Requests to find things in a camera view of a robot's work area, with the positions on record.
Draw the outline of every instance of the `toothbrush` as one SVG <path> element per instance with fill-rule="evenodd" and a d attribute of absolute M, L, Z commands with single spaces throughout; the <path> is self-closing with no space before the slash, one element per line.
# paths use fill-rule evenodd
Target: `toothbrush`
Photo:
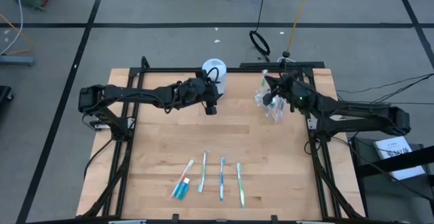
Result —
<path fill-rule="evenodd" d="M 241 164 L 237 163 L 238 172 L 238 186 L 239 186 L 239 197 L 241 198 L 241 207 L 244 208 L 244 191 L 243 191 L 243 181 L 241 180 Z"/>
<path fill-rule="evenodd" d="M 202 193 L 202 190 L 203 190 L 203 184 L 205 183 L 206 153 L 207 153 L 207 150 L 205 150 L 205 151 L 203 152 L 202 179 L 201 179 L 201 183 L 199 184 L 199 188 L 198 188 L 198 190 L 197 190 L 199 193 Z"/>
<path fill-rule="evenodd" d="M 223 166 L 226 160 L 222 157 L 220 161 L 220 201 L 223 202 Z"/>
<path fill-rule="evenodd" d="M 190 170 L 191 166 L 195 163 L 194 160 L 190 160 L 189 164 L 187 164 L 187 167 L 185 168 L 184 172 L 181 174 L 181 177 L 179 178 L 178 182 L 176 183 L 175 189 L 171 194 L 171 198 L 175 195 L 176 190 L 179 188 L 179 185 L 181 183 L 181 181 L 184 179 L 185 174 L 187 174 L 187 172 Z"/>

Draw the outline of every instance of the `gray floor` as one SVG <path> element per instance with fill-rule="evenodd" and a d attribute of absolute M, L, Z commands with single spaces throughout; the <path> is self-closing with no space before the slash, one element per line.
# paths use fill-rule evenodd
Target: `gray floor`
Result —
<path fill-rule="evenodd" d="M 263 22 L 292 22 L 301 0 L 264 0 Z M 410 0 L 419 22 L 434 22 L 434 0 Z M 18 6 L 0 0 L 0 13 L 19 22 Z M 46 12 L 24 9 L 32 23 L 86 23 L 94 0 L 50 0 Z M 255 22 L 260 0 L 102 0 L 96 22 Z M 401 0 L 308 0 L 301 22 L 411 23 Z M 0 29 L 0 49 L 7 45 Z M 0 84 L 14 89 L 15 100 L 0 123 L 0 222 L 16 220 L 39 154 L 57 109 L 69 69 L 84 29 L 25 29 L 33 40 L 36 65 L 0 66 Z M 152 67 L 197 67 L 209 58 L 220 58 L 228 67 L 256 62 L 248 28 L 202 29 L 92 29 L 73 89 L 41 179 L 28 221 L 75 216 L 94 133 L 80 122 L 78 91 L 104 84 L 112 68 L 136 67 L 145 55 Z M 434 29 L 423 30 L 434 43 Z M 284 51 L 290 28 L 262 28 L 271 46 L 271 60 Z M 25 47 L 21 39 L 15 49 Z M 339 90 L 359 90 L 407 77 L 432 73 L 433 67 L 414 29 L 297 29 L 292 46 L 297 61 L 324 61 L 332 69 Z M 385 88 L 363 94 L 342 94 L 348 100 L 374 100 L 398 89 Z M 434 79 L 424 81 L 391 98 L 393 102 L 433 102 Z M 428 105 L 400 105 L 412 116 L 411 143 L 434 145 L 431 127 L 434 111 Z M 364 137 L 386 138 L 379 133 Z M 433 221 L 413 211 L 427 203 L 399 204 L 393 196 L 368 196 L 372 218 Z"/>

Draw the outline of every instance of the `wooden table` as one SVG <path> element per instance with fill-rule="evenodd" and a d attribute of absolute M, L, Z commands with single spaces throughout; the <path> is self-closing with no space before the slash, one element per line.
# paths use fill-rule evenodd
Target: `wooden table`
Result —
<path fill-rule="evenodd" d="M 109 83 L 126 86 L 128 71 L 113 69 Z M 336 98 L 331 71 L 314 69 L 314 74 L 317 90 Z M 194 76 L 146 73 L 144 88 Z M 169 115 L 152 105 L 140 106 L 123 219 L 171 219 L 178 213 L 181 219 L 269 220 L 276 214 L 279 220 L 321 220 L 312 159 L 303 151 L 308 141 L 305 118 L 290 113 L 288 107 L 280 123 L 270 123 L 253 99 L 260 79 L 260 73 L 228 73 L 226 94 L 213 116 L 205 115 L 201 105 L 173 110 Z M 116 103 L 111 110 L 120 115 L 121 107 Z M 337 137 L 346 140 L 344 134 Z M 92 155 L 109 138 L 108 130 L 97 132 Z M 77 214 L 88 210 L 106 187 L 114 145 L 89 167 Z M 198 193 L 204 149 L 209 150 L 207 174 L 203 193 Z M 349 148 L 336 140 L 329 143 L 329 151 L 336 186 L 355 210 L 364 214 Z M 224 202 L 219 200 L 221 157 L 226 158 Z M 187 175 L 191 179 L 189 192 L 183 201 L 170 200 L 175 182 L 190 159 L 196 164 Z M 237 162 L 243 166 L 245 208 L 239 199 Z M 324 190 L 332 216 L 329 191 L 326 186 Z M 114 190 L 112 213 L 117 193 Z"/>

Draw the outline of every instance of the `toothbrush handle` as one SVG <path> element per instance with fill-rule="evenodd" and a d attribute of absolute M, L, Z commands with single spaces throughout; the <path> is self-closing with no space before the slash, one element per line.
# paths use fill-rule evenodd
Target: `toothbrush handle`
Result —
<path fill-rule="evenodd" d="M 220 172 L 220 201 L 223 201 L 223 172 Z"/>

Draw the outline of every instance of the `yellow cable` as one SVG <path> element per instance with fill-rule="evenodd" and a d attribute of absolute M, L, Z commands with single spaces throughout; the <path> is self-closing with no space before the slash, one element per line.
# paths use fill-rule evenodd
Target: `yellow cable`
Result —
<path fill-rule="evenodd" d="M 304 5 L 304 2 L 305 2 L 305 1 L 306 1 L 306 0 L 303 0 L 303 1 L 301 2 L 301 4 L 300 4 L 300 7 L 298 8 L 298 11 L 297 11 L 297 14 L 296 14 L 296 19 L 295 19 L 295 21 L 294 21 L 294 25 L 292 26 L 292 30 L 291 30 L 290 43 L 288 44 L 288 48 L 287 48 L 287 50 L 286 50 L 286 51 L 288 51 L 288 52 L 290 52 L 290 48 L 291 48 L 291 44 L 292 44 L 292 40 L 294 39 L 294 35 L 295 35 L 295 32 L 296 32 L 296 25 L 297 25 L 297 22 L 298 22 L 298 18 L 300 17 L 301 12 L 303 11 L 303 5 Z"/>
<path fill-rule="evenodd" d="M 0 14 L 0 18 L 2 18 L 17 33 L 20 33 L 20 30 L 18 30 L 9 20 L 7 20 L 7 18 L 3 14 Z M 24 40 L 27 41 L 27 43 L 30 45 L 31 48 L 29 50 L 13 51 L 13 52 L 7 53 L 6 55 L 23 54 L 23 53 L 32 52 L 32 49 L 33 49 L 33 43 L 32 43 L 32 41 L 22 31 L 21 31 L 20 35 L 24 38 Z"/>

